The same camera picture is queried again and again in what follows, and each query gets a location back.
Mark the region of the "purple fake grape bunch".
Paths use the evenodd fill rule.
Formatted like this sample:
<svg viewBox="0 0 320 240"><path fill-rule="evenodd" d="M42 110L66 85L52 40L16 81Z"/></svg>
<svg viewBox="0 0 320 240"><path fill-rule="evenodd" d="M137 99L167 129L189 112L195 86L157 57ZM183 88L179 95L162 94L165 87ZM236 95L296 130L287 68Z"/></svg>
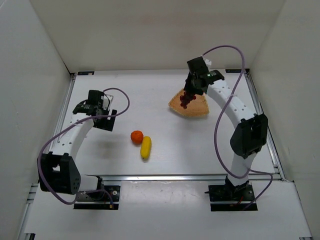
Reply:
<svg viewBox="0 0 320 240"><path fill-rule="evenodd" d="M184 91L184 93L180 96L180 106L184 109L187 108L188 104L195 100L197 97L195 94Z"/></svg>

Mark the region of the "fake orange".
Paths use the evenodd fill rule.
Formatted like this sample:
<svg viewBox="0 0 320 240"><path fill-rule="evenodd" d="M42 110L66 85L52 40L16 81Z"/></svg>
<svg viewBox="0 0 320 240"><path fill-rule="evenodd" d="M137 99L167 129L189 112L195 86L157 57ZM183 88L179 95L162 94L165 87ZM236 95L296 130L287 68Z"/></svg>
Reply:
<svg viewBox="0 0 320 240"><path fill-rule="evenodd" d="M130 134L130 139L133 144L140 145L143 142L144 134L140 130L135 130Z"/></svg>

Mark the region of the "yellow fake fruit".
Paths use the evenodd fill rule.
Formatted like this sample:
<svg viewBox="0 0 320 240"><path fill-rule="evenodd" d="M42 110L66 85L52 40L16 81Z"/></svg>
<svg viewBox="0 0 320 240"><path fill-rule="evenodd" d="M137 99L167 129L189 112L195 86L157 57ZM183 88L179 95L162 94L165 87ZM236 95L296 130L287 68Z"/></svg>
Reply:
<svg viewBox="0 0 320 240"><path fill-rule="evenodd" d="M149 136L145 136L140 146L140 156L146 160L149 158L152 148L152 140Z"/></svg>

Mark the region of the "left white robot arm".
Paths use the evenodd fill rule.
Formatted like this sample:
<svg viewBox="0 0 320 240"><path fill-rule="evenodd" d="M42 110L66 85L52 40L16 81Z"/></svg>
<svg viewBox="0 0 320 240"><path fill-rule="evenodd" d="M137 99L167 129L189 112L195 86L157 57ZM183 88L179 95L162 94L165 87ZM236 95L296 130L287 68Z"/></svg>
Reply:
<svg viewBox="0 0 320 240"><path fill-rule="evenodd" d="M77 153L92 128L112 131L115 117L88 119L87 117L116 115L110 110L114 96L99 90L90 90L86 100L81 101L72 111L69 126L72 129L58 137L57 143L40 158L40 167L45 180L56 193L75 195L88 194L97 201L103 198L104 185L99 176L81 175L76 166Z"/></svg>

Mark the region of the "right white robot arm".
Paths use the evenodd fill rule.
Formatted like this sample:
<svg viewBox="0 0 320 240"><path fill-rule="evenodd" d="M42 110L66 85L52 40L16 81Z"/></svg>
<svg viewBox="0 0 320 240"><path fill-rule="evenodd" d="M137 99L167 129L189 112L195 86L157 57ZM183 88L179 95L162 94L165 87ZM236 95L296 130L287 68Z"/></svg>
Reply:
<svg viewBox="0 0 320 240"><path fill-rule="evenodd" d="M193 58L187 65L189 73L180 105L186 109L197 96L206 94L221 107L221 114L226 115L234 127L230 139L234 153L231 169L227 170L224 185L213 187L210 193L215 201L238 200L248 191L252 162L266 144L268 118L265 114L256 114L235 96L224 76L218 70L210 71L203 57Z"/></svg>

